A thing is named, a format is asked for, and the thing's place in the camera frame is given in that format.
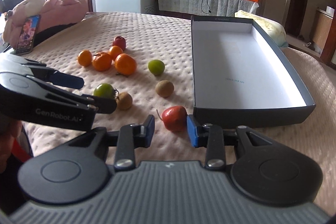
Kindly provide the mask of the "person's hand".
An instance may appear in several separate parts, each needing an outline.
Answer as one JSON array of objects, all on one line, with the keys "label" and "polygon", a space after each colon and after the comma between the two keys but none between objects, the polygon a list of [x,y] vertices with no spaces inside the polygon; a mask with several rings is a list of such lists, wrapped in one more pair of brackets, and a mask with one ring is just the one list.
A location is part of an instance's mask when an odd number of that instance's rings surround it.
[{"label": "person's hand", "polygon": [[5,171],[7,160],[11,155],[14,140],[20,135],[22,122],[1,115],[1,173]]}]

